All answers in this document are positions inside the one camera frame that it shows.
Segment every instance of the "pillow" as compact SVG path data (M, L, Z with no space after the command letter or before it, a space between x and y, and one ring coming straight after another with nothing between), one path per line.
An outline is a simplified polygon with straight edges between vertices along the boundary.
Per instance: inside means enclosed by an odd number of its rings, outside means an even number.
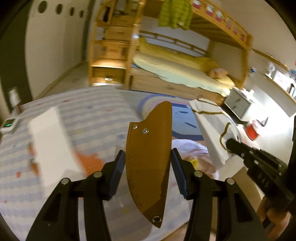
M216 68L210 70L207 75L213 79L222 79L228 75L228 71L222 68Z
M170 60L194 69L201 70L203 72L208 72L211 69L219 67L217 63L211 58L194 57L183 53L174 53L157 45L147 43L144 37L139 38L137 50L141 53Z
M231 86L235 86L235 84L233 83L233 81L231 80L231 78L229 78L228 76L224 76L221 79L215 78L216 81L225 84L225 85L231 85Z

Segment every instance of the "baseboard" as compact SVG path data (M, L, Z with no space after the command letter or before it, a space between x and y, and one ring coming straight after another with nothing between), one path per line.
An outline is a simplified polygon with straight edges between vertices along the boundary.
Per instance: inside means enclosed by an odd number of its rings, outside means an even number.
M49 84L48 86L46 86L44 88L43 91L41 91L41 93L39 95L37 95L37 97L35 98L35 100L43 98L54 86L56 86L63 78L65 78L68 74L70 74L73 70L75 70L76 68L78 68L79 66L81 66L83 63L85 62L81 62L73 67L71 67L70 69L68 69L65 73L61 74L56 80L54 80L51 84Z

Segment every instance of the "light green bed sheet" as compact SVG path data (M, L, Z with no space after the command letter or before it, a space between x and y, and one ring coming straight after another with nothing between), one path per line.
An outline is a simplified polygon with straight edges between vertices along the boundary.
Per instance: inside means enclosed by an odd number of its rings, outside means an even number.
M167 82L183 84L188 87L202 88L211 92L219 93L223 97L230 94L228 85L208 77L204 72L184 66L173 61L136 52L133 62L149 72L159 76Z

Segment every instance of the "wooden staircase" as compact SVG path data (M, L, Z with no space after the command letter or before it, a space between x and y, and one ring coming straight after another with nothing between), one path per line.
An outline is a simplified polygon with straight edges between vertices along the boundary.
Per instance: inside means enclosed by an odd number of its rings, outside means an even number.
M146 0L126 0L127 15L114 14L116 2L103 3L97 13L90 44L89 85L120 83L129 89L132 57ZM96 40L98 28L104 28L100 40Z

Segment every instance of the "yellow bedding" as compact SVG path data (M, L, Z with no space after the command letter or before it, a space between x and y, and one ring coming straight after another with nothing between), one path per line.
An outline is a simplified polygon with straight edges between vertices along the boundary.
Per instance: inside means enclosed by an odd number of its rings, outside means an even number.
M141 53L174 61L188 67L199 69L203 72L209 72L212 69L219 68L217 63L211 58L194 57L187 54L174 53L156 45L147 43L144 37L139 38L139 45L137 49Z
M157 74L167 82L183 84L188 87L202 88L226 97L230 86L208 77L203 71L163 58L136 52L133 62L149 72Z

